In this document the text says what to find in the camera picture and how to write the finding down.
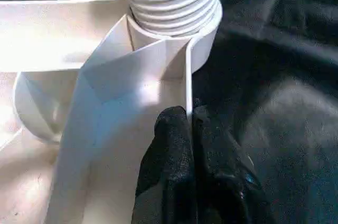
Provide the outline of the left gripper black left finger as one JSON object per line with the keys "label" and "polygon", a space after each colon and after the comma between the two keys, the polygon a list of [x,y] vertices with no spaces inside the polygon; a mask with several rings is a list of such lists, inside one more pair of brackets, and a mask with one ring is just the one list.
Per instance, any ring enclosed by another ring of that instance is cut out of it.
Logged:
{"label": "left gripper black left finger", "polygon": [[181,106],[163,110],[140,163],[134,223],[197,223],[192,138]]}

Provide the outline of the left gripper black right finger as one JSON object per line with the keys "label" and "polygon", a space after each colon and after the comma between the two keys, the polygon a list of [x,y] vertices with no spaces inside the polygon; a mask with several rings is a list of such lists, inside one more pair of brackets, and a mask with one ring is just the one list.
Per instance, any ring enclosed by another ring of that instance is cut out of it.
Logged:
{"label": "left gripper black right finger", "polygon": [[276,223],[252,161],[207,105],[192,115],[199,223]]}

